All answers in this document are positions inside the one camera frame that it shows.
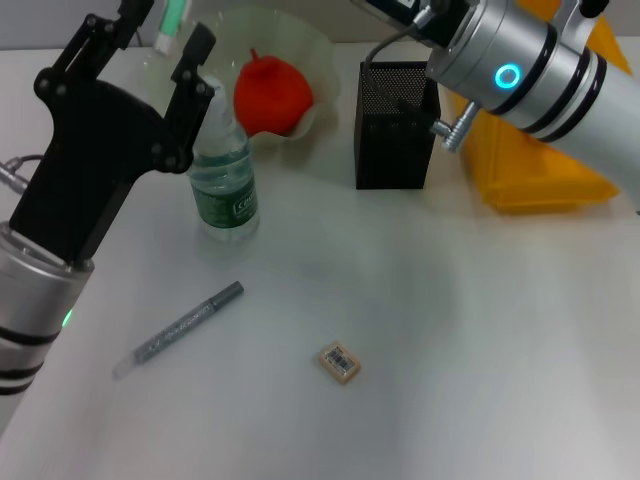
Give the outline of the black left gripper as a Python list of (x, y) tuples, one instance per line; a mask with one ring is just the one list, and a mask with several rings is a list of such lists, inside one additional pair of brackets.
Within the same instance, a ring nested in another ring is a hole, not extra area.
[(138, 178), (181, 174), (215, 90), (198, 74), (216, 44), (197, 23), (171, 80), (164, 115), (96, 78), (118, 49), (128, 48), (153, 0), (123, 0), (118, 18), (86, 16), (52, 67), (34, 82), (53, 119), (51, 142), (9, 225), (67, 264), (96, 253)]

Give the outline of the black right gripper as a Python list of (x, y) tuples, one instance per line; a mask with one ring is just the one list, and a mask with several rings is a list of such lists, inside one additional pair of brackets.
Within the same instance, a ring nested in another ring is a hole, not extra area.
[(426, 26), (410, 34), (412, 39), (426, 46), (439, 48), (445, 48), (450, 44), (456, 31), (470, 13), (470, 3), (464, 0), (364, 0), (353, 1), (353, 4), (396, 31), (407, 28), (418, 15), (419, 11), (426, 7), (427, 4), (433, 7), (444, 6), (445, 10), (437, 13)]

